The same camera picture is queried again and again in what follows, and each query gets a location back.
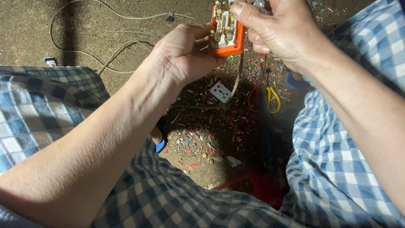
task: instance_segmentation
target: fingernail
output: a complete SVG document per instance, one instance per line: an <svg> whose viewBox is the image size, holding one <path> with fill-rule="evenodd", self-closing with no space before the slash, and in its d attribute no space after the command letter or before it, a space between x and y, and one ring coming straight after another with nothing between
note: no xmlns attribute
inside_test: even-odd
<svg viewBox="0 0 405 228"><path fill-rule="evenodd" d="M262 52L270 53L270 49L268 47L262 47Z"/></svg>
<svg viewBox="0 0 405 228"><path fill-rule="evenodd" d="M241 14L243 9L243 5L241 3L235 3L232 5L232 7L230 8L230 11L237 17L239 17L239 15Z"/></svg>
<svg viewBox="0 0 405 228"><path fill-rule="evenodd" d="M260 36L256 36L256 38L254 40L256 42L263 43L263 40L262 40L262 38L260 38Z"/></svg>

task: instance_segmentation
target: forearm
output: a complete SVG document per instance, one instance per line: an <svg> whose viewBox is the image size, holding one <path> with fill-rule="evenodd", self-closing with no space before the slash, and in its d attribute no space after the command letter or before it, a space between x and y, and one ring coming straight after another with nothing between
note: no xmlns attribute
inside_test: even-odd
<svg viewBox="0 0 405 228"><path fill-rule="evenodd" d="M316 85L391 200L405 213L405 100L335 47L308 65Z"/></svg>
<svg viewBox="0 0 405 228"><path fill-rule="evenodd" d="M0 203L44 225L88 226L181 85L151 75L128 82L70 133L0 177Z"/></svg>

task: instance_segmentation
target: dirt floor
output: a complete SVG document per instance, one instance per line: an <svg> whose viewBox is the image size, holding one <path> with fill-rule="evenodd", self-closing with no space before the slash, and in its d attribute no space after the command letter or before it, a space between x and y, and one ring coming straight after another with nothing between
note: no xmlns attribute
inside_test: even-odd
<svg viewBox="0 0 405 228"><path fill-rule="evenodd" d="M113 10L124 16L145 17L174 11L196 18L175 17L168 23L163 17L148 20L123 19L100 3L76 2L63 9L53 26L55 43L61 49L80 50L91 53L105 62L115 49L128 40L138 40L153 48L157 39L143 34L105 32L139 31L163 37L180 23L206 23L210 20L214 0L102 0ZM99 65L92 58L77 53L60 52L49 38L49 23L53 14L67 0L11 0L0 2L0 64L46 66L45 56L53 56L59 66L89 66L95 70ZM373 2L373 0L317 0L309 1L319 27L328 33L339 24ZM249 41L245 48L250 49ZM109 65L120 71L134 71L149 52L139 44L123 50ZM206 188L220 185L227 180L254 167L263 169L260 152L259 122L255 113L248 109L247 94L258 84L257 65L264 63L265 56L252 51L245 52L242 81L227 111L171 108L162 117L159 126L168 138L167 151L160 155L175 167L183 170L193 180ZM196 105L215 103L209 89L218 81L232 90L239 65L239 56L227 59L202 80L188 85L180 93L175 104ZM285 187L285 165L293 152L292 126L307 91L291 90L284 84L286 71L281 72L282 62L276 56L266 57L269 85L281 96L281 110L273 115L272 177ZM130 77L105 70L101 77L107 91L113 95ZM232 156L242 162L232 168L227 160Z"/></svg>

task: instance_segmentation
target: checkered pants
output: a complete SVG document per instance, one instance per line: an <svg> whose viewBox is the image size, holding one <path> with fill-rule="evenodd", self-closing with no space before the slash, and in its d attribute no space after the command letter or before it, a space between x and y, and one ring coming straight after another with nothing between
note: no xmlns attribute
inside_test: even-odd
<svg viewBox="0 0 405 228"><path fill-rule="evenodd" d="M378 0L329 38L403 95L405 18ZM87 67L0 66L0 172L64 136L108 93ZM205 190L159 158L148 138L92 227L397 227L403 217L318 90L294 125L291 187L280 211L244 193Z"/></svg>

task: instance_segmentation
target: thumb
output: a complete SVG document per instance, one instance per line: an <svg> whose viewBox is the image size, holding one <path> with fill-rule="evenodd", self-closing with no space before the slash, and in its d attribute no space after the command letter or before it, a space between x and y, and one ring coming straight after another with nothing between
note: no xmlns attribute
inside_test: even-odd
<svg viewBox="0 0 405 228"><path fill-rule="evenodd" d="M244 26L251 28L256 31L260 31L260 27L263 26L263 20L265 17L270 17L265 14L262 14L254 5L245 3L245 2L238 2L232 5L231 12Z"/></svg>

